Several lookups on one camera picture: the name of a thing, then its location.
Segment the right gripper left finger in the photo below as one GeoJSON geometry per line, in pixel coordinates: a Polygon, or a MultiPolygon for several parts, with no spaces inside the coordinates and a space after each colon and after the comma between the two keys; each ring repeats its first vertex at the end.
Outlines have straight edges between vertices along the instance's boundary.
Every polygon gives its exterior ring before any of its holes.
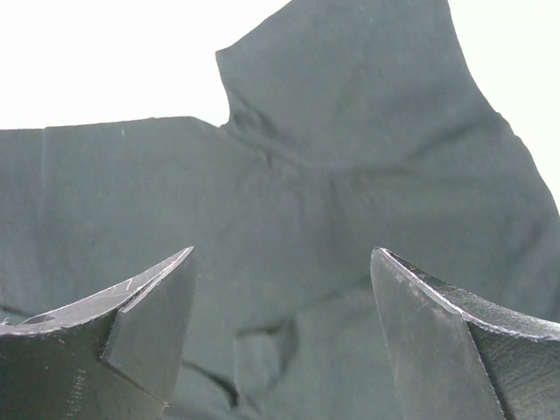
{"type": "Polygon", "coordinates": [[[185,248],[56,310],[1,326],[3,419],[161,419],[196,284],[185,248]]]}

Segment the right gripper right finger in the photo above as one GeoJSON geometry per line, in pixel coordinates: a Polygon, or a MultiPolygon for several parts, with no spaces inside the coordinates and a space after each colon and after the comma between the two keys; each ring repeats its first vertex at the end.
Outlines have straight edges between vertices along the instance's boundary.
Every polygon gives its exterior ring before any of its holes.
{"type": "Polygon", "coordinates": [[[370,273],[405,419],[557,419],[559,325],[376,248],[370,273]]]}

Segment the black t shirt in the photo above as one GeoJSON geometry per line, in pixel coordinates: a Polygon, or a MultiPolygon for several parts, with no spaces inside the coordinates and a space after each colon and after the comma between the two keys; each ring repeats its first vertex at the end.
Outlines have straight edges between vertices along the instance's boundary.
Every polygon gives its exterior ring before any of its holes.
{"type": "Polygon", "coordinates": [[[214,127],[1,134],[1,301],[36,314],[194,247],[170,419],[397,419],[384,247],[559,318],[559,214],[478,89],[445,1],[292,1],[217,55],[214,127]]]}

